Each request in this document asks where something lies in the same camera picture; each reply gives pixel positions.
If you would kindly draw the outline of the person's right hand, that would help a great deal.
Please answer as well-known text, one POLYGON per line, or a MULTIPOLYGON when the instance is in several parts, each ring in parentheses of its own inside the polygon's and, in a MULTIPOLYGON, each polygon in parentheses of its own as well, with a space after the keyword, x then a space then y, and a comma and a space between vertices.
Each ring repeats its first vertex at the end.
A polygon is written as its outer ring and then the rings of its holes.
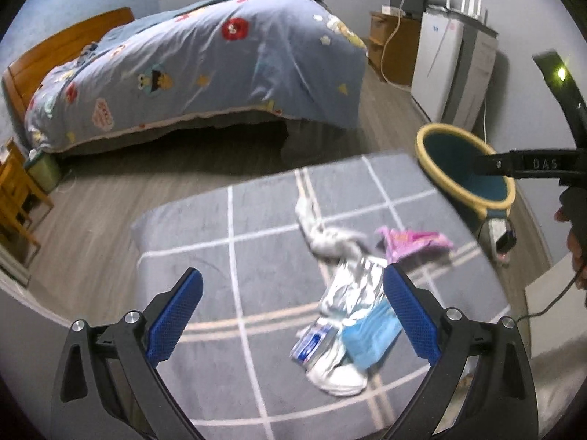
POLYGON ((572 267, 576 273, 575 285, 578 289, 586 289, 586 261, 583 257, 583 248, 574 234, 573 228, 570 229, 567 237, 567 248, 572 255, 572 267))

